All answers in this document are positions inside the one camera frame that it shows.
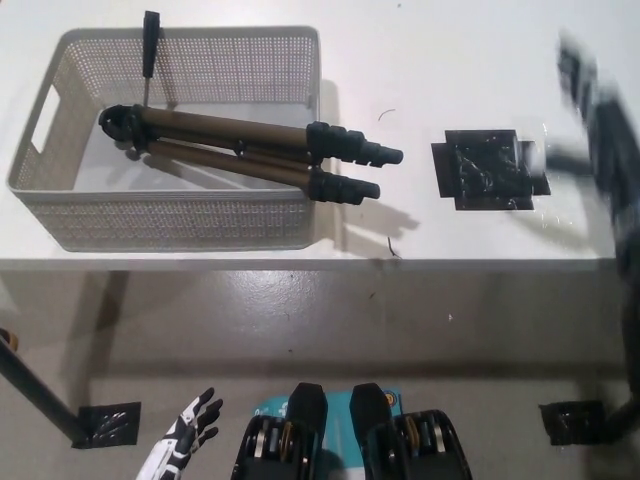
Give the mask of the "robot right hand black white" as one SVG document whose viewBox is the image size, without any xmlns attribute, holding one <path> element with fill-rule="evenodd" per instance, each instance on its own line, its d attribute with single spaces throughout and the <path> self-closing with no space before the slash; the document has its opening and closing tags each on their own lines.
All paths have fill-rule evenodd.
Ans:
<svg viewBox="0 0 640 480">
<path fill-rule="evenodd" d="M 603 182 L 613 175 L 613 146 L 609 129 L 613 92 L 599 82 L 596 60 L 574 39 L 563 34 L 557 47 L 557 69 L 562 99 L 577 115 L 587 140 L 587 153 L 560 144 L 548 146 L 545 168 Z"/>
</svg>

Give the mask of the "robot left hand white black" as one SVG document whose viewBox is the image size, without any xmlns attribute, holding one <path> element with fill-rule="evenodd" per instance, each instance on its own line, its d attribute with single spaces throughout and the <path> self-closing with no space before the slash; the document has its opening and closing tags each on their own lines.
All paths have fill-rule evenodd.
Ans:
<svg viewBox="0 0 640 480">
<path fill-rule="evenodd" d="M 152 447 L 137 480 L 182 478 L 192 456 L 219 432 L 214 423 L 220 416 L 223 400 L 214 396 L 215 389 L 210 387 L 180 413 Z"/>
</svg>

